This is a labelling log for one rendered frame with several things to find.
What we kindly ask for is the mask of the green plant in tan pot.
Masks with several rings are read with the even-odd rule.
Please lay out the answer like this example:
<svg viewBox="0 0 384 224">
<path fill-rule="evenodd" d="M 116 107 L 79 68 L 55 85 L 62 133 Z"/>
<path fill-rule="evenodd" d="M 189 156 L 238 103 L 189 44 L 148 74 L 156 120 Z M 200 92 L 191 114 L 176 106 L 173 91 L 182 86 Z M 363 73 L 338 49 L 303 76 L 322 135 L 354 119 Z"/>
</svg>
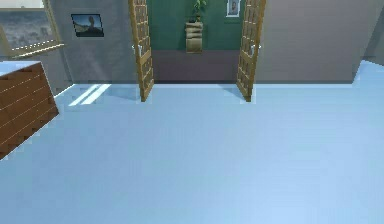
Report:
<svg viewBox="0 0 384 224">
<path fill-rule="evenodd" d="M 185 23 L 187 53 L 201 53 L 203 51 L 203 22 L 201 21 L 201 14 L 206 5 L 206 0 L 196 0 L 193 5 L 193 16 Z"/>
</svg>

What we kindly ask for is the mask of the wooden lattice room door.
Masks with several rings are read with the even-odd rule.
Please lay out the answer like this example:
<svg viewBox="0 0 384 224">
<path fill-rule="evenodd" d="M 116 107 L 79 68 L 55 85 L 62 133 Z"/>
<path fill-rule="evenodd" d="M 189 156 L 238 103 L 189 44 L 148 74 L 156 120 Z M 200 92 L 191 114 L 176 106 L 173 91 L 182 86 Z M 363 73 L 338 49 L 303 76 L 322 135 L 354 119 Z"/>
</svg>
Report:
<svg viewBox="0 0 384 224">
<path fill-rule="evenodd" d="M 154 71 L 149 33 L 149 18 L 146 0 L 128 0 L 133 45 L 142 46 L 143 55 L 135 54 L 140 98 L 145 102 L 154 86 Z"/>
<path fill-rule="evenodd" d="M 252 98 L 258 51 L 251 56 L 251 46 L 260 45 L 267 0 L 246 0 L 240 43 L 236 85 L 246 102 Z"/>
</svg>

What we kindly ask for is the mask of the white framed picture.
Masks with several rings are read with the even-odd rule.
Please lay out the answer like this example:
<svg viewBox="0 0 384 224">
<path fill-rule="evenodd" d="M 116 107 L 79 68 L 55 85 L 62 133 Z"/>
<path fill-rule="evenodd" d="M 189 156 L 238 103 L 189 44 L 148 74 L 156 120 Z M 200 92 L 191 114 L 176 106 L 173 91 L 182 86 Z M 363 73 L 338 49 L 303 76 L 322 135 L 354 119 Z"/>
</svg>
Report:
<svg viewBox="0 0 384 224">
<path fill-rule="evenodd" d="M 240 16 L 240 3 L 241 0 L 228 0 L 227 1 L 227 17 L 239 17 Z"/>
</svg>

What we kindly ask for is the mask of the dark framed picture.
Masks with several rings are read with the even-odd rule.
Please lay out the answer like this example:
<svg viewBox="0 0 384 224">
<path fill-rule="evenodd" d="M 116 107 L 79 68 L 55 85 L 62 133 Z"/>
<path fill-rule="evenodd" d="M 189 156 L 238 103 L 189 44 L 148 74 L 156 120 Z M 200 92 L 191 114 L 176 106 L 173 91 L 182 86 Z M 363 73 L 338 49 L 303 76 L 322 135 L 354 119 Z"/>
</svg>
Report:
<svg viewBox="0 0 384 224">
<path fill-rule="evenodd" d="M 75 34 L 77 37 L 103 37 L 103 27 L 99 14 L 72 14 Z"/>
</svg>

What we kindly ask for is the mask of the brown chest of drawers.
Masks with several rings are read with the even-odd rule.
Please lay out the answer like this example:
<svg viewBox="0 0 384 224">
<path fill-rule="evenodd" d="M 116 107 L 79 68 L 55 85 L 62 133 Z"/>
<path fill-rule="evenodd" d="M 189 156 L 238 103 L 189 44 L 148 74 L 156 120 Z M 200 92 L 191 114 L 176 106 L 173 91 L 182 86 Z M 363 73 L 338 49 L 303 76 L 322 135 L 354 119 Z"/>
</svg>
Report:
<svg viewBox="0 0 384 224">
<path fill-rule="evenodd" d="M 58 114 L 40 61 L 0 62 L 0 160 Z"/>
</svg>

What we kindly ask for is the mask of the wooden framed window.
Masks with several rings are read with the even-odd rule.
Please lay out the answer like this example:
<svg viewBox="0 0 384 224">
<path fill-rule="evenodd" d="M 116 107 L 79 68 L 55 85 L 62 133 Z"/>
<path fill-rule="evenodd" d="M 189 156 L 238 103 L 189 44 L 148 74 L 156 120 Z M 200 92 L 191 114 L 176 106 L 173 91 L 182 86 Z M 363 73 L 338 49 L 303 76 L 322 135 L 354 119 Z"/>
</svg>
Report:
<svg viewBox="0 0 384 224">
<path fill-rule="evenodd" d="M 0 59 L 32 57 L 64 45 L 51 0 L 0 0 Z"/>
</svg>

